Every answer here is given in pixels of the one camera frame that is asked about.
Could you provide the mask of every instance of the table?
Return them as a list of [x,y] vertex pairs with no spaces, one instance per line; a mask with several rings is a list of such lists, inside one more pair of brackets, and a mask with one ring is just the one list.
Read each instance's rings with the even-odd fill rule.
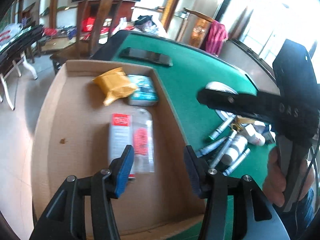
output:
[[[146,61],[120,58],[119,53],[127,47],[168,55],[172,58],[173,66],[164,67]],[[155,68],[176,111],[188,143],[195,150],[205,146],[205,139],[222,123],[214,110],[199,104],[196,100],[197,92],[201,88],[208,82],[218,81],[237,92],[251,94],[257,92],[257,87],[250,77],[237,67],[200,49],[144,33],[121,30],[112,36],[91,59],[135,63]],[[228,129],[221,134],[221,137],[227,134]],[[263,147],[250,145],[250,155],[232,173],[232,176],[240,178],[244,174],[250,174],[261,187],[267,175],[268,153],[273,147],[274,145]],[[231,196],[228,198],[226,221],[225,239],[231,239],[233,223]],[[200,227],[201,224],[197,224],[170,240],[197,239]]]
[[[28,27],[20,31],[8,43],[0,46],[0,80],[4,87],[7,102],[12,110],[14,110],[14,105],[10,100],[5,79],[14,69],[16,69],[18,75],[21,76],[21,72],[18,68],[19,64],[22,64],[26,69],[31,71],[34,79],[38,78],[34,67],[27,62],[24,51],[29,48],[31,44],[38,41],[42,37],[42,33],[42,25]],[[15,59],[17,57],[20,57],[20,61],[16,63]]]

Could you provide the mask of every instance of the finger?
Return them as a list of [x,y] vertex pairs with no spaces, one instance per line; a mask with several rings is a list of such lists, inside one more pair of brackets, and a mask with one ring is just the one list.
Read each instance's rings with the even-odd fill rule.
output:
[[[305,176],[307,170],[308,170],[308,166],[309,166],[309,163],[306,159],[302,161],[301,165],[300,165],[300,174],[302,176]],[[302,200],[303,197],[308,193],[313,181],[315,180],[315,169],[312,165],[309,173],[308,173],[308,176],[307,176],[307,179],[306,179],[306,182],[304,183],[303,185],[303,188],[302,188],[302,192],[301,192],[301,195],[300,195],[300,198],[299,200]]]
[[262,191],[266,195],[267,199],[277,205],[278,207],[282,207],[284,204],[284,195],[282,192],[276,191],[269,180],[266,179],[262,185]]
[[268,180],[276,191],[284,192],[287,182],[278,164],[274,163],[270,165],[268,170]]
[[274,163],[277,163],[277,160],[278,160],[278,151],[277,151],[277,147],[274,147],[269,152],[268,165],[272,165]]

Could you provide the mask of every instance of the tile floor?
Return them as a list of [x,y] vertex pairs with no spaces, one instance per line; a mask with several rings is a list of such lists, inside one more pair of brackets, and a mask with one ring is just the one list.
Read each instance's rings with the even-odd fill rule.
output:
[[0,210],[21,240],[33,230],[30,165],[36,122],[45,95],[55,77],[48,55],[36,57],[32,64],[38,74],[33,80],[30,71],[20,66],[19,78],[14,70],[7,78],[9,94],[16,109],[0,103]]

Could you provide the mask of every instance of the wooden chair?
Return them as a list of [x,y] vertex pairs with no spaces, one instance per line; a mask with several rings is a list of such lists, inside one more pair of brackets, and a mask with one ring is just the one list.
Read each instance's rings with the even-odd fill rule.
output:
[[[103,23],[106,17],[109,14],[111,6],[114,0],[100,0],[99,8],[97,12],[96,20],[93,24],[93,28],[91,31],[90,39],[87,41],[83,41],[80,39],[81,29],[82,29],[82,21],[84,20],[84,12],[86,7],[88,6],[89,0],[84,0],[84,10],[81,13],[77,14],[77,34],[76,34],[76,42],[65,47],[59,52],[54,53],[50,59],[53,63],[53,68],[57,73],[59,67],[64,64],[69,59],[88,59],[92,56],[99,48],[99,37],[100,30],[103,26]],[[110,31],[108,33],[108,38],[112,35],[112,29],[115,28],[116,15],[118,14],[119,8],[121,6],[122,0],[118,0],[116,5],[115,13],[112,17]]]
[[214,21],[211,17],[200,13],[196,11],[189,10],[188,8],[184,8],[184,11],[187,12],[186,16],[184,17],[184,20],[180,26],[180,29],[178,31],[176,41],[180,42],[184,32],[186,30],[187,24],[188,24],[188,17],[190,14],[195,15],[198,17],[195,26],[193,28],[193,31],[191,33],[191,37],[189,40],[189,45],[199,48],[205,38],[206,30],[209,28],[210,24]]

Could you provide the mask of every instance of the black phone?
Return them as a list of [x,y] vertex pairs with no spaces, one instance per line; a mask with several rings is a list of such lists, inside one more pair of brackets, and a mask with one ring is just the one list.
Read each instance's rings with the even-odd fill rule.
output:
[[142,59],[152,63],[157,63],[170,67],[173,65],[172,59],[168,55],[143,49],[126,48],[120,52],[119,57]]

